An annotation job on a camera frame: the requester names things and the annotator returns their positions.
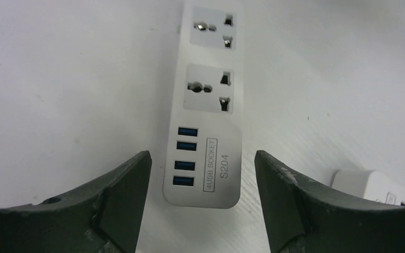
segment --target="label on adapter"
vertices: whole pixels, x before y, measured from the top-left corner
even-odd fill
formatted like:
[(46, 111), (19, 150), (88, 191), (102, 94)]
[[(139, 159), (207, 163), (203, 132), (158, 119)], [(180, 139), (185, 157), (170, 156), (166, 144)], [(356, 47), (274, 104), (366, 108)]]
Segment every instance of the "label on adapter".
[(207, 138), (203, 191), (215, 192), (216, 156), (218, 140)]

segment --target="power outlet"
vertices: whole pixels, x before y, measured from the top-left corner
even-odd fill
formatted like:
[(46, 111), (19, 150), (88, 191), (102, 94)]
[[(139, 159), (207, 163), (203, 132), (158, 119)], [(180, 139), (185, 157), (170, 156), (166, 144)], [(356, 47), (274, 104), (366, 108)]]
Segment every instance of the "power outlet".
[(238, 0), (184, 5), (163, 179), (175, 206), (230, 208), (240, 198), (242, 17)]
[(195, 7), (192, 21), (191, 44), (235, 50), (238, 25), (235, 13)]
[(234, 71), (190, 64), (186, 73), (184, 108), (205, 112), (232, 113)]

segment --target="white power adapter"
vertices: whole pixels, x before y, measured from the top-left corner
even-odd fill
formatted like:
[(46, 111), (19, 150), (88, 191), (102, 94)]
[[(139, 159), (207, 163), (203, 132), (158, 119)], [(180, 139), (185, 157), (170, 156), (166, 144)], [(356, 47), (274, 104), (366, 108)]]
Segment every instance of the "white power adapter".
[(332, 188), (363, 199), (405, 206), (405, 187), (380, 171), (339, 171)]
[(230, 208), (240, 197), (242, 14), (235, 0), (186, 1), (163, 181), (173, 205)]

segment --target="usb port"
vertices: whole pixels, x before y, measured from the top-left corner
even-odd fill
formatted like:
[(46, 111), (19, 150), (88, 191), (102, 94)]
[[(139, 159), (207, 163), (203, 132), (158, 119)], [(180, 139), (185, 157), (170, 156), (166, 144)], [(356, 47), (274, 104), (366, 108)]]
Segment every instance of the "usb port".
[(195, 170), (195, 163), (175, 161), (175, 170)]
[(193, 186), (194, 178), (189, 177), (173, 177), (173, 185), (175, 186)]
[(194, 128), (178, 128), (178, 135), (198, 136), (198, 129), (194, 129)]
[(176, 149), (196, 151), (196, 143), (178, 141)]

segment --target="white plug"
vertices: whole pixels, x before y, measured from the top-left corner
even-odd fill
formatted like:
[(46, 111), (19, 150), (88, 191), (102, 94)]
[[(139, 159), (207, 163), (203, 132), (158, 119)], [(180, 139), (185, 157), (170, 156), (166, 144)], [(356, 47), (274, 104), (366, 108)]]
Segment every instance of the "white plug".
[(235, 0), (186, 1), (163, 181), (173, 205), (230, 208), (240, 197), (242, 14)]
[(339, 171), (332, 188), (363, 199), (405, 206), (405, 187), (380, 171)]

